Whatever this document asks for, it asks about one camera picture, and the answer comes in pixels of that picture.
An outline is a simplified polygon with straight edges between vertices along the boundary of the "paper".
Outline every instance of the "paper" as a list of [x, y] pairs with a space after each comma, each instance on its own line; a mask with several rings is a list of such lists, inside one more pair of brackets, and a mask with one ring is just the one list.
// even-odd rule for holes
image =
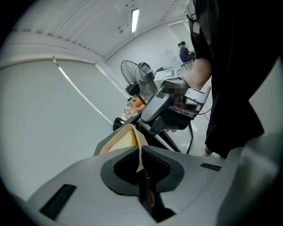
[[172, 71], [162, 71], [159, 72], [158, 78], [163, 79], [163, 78], [168, 78], [172, 76]]
[[104, 147], [101, 149], [99, 154], [106, 154], [109, 149], [118, 141], [120, 140], [129, 130], [133, 130], [136, 138], [137, 138], [137, 142], [138, 142], [138, 148], [139, 148], [139, 166], [137, 169], [137, 172], [143, 169], [143, 165], [142, 165], [142, 145], [148, 145], [145, 136], [143, 136], [143, 134], [141, 132], [139, 132], [132, 124], [128, 124], [125, 127], [121, 128], [121, 130], [116, 133], [105, 145]]
[[199, 34], [200, 25], [198, 22], [194, 22], [194, 29], [193, 32]]

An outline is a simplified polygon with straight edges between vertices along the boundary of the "wall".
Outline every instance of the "wall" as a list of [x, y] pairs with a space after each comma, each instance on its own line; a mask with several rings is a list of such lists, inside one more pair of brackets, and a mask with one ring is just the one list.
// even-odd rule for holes
[[122, 117], [127, 98], [95, 65], [65, 60], [57, 62], [85, 97], [111, 122]]
[[51, 60], [4, 68], [0, 84], [0, 174], [24, 200], [112, 132]]
[[1, 46], [0, 68], [20, 62], [56, 58], [94, 63], [97, 54], [68, 41], [31, 32], [11, 32]]
[[189, 50], [193, 50], [193, 44], [191, 42], [191, 33], [189, 31], [189, 24], [186, 26], [184, 22], [174, 23], [169, 26], [174, 34], [178, 37], [179, 41], [185, 41]]
[[127, 82], [120, 71], [120, 65], [123, 60], [130, 60], [136, 63], [145, 61], [153, 70], [157, 70], [162, 66], [171, 65], [166, 54], [168, 50], [171, 51], [171, 54], [176, 59], [180, 59], [178, 48], [180, 41], [168, 26], [170, 24], [172, 23], [158, 26], [136, 37], [106, 61], [117, 78], [123, 82], [123, 89], [127, 86]]
[[280, 57], [249, 101], [265, 133], [283, 131], [283, 63]]

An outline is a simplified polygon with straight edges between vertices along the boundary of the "black shirt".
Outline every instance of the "black shirt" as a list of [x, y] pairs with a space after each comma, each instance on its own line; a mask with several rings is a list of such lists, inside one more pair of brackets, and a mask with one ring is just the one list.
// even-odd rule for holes
[[194, 59], [194, 56], [189, 55], [189, 50], [187, 49], [187, 47], [182, 46], [180, 48], [180, 58], [183, 62], [188, 62], [188, 61]]
[[[262, 63], [258, 37], [264, 23], [269, 28], [275, 25], [264, 20], [258, 25], [261, 16], [256, 7], [246, 3], [242, 7], [237, 1], [195, 0], [197, 20], [189, 19], [196, 59], [212, 64], [213, 104], [205, 144], [224, 158], [231, 149], [264, 132], [249, 99], [278, 57], [279, 39], [276, 34], [264, 36], [270, 52]], [[199, 34], [193, 32], [195, 22], [200, 24]]]

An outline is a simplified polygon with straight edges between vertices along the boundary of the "person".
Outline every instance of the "person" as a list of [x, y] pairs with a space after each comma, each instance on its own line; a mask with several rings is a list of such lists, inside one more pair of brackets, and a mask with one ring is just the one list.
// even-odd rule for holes
[[181, 42], [180, 58], [183, 62], [188, 62], [194, 59], [194, 55], [188, 50], [184, 41]]
[[[262, 65], [257, 58], [262, 54], [257, 37], [261, 27], [278, 33], [278, 21], [273, 18], [272, 27], [269, 22], [259, 26], [257, 4], [245, 3], [241, 16], [238, 9], [236, 1], [189, 0], [186, 3], [196, 60], [185, 79], [191, 88], [201, 90], [212, 77], [213, 103], [205, 151], [223, 158], [231, 149], [242, 147], [264, 132], [249, 99], [271, 70], [281, 46], [279, 34], [265, 35], [270, 52]], [[182, 60], [190, 59], [187, 48], [182, 46], [181, 52]]]
[[182, 45], [181, 43], [178, 44], [178, 47], [179, 47], [179, 52], [178, 52], [178, 54], [179, 54], [179, 55], [180, 55], [181, 45]]

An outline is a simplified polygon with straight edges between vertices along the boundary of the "hand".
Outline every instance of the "hand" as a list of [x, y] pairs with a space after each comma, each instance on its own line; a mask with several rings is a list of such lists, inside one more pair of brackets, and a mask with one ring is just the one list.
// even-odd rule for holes
[[145, 105], [141, 102], [141, 100], [137, 97], [133, 98], [134, 101], [134, 113], [137, 113], [140, 110], [143, 110], [145, 108]]
[[172, 132], [176, 132], [177, 130], [176, 129], [166, 129], [167, 131], [172, 131]]

